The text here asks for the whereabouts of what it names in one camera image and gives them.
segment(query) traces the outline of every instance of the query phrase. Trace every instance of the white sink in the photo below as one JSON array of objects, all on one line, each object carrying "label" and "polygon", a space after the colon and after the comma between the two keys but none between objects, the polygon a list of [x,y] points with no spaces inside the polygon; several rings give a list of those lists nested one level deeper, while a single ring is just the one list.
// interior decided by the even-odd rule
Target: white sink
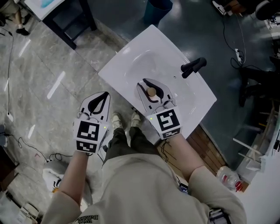
[{"label": "white sink", "polygon": [[189,60],[151,25],[120,50],[98,73],[140,113],[145,108],[137,91],[143,78],[167,85],[180,109],[187,138],[217,100],[199,73],[183,79],[181,65]]}]

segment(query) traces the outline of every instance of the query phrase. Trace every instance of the plastic bottle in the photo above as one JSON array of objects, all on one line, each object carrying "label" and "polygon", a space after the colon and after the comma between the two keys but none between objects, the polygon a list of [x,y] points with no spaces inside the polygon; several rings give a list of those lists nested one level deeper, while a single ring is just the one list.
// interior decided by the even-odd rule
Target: plastic bottle
[{"label": "plastic bottle", "polygon": [[232,171],[229,167],[221,167],[216,177],[230,190],[241,191],[242,183],[240,182],[239,176],[236,172]]}]

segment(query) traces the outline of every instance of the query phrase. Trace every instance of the sleeve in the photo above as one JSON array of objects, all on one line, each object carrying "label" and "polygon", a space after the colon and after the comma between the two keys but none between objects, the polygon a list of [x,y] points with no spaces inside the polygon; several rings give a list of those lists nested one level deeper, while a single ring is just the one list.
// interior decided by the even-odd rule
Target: sleeve
[{"label": "sleeve", "polygon": [[68,195],[57,191],[41,224],[68,224],[81,215],[80,206]]},{"label": "sleeve", "polygon": [[232,224],[246,224],[240,200],[205,167],[197,168],[189,179],[190,195],[211,208],[221,208]]}]

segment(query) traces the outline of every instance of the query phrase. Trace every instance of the forearm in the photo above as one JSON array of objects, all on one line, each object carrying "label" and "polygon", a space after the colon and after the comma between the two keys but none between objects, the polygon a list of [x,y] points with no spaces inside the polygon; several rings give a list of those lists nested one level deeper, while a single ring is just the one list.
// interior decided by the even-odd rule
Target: forearm
[{"label": "forearm", "polygon": [[87,165],[88,156],[83,152],[75,151],[59,186],[59,191],[67,194],[78,205],[84,192]]},{"label": "forearm", "polygon": [[186,181],[189,181],[193,171],[198,167],[204,166],[203,160],[190,146],[183,135],[179,134],[173,136],[169,138],[169,142],[184,178]]}]

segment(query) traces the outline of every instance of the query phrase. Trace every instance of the trash bin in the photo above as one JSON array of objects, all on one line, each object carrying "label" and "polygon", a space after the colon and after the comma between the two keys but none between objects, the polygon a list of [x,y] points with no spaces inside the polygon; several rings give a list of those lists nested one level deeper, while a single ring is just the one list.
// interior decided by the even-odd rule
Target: trash bin
[{"label": "trash bin", "polygon": [[159,21],[172,9],[170,0],[148,0],[144,15],[144,23],[158,24]]}]

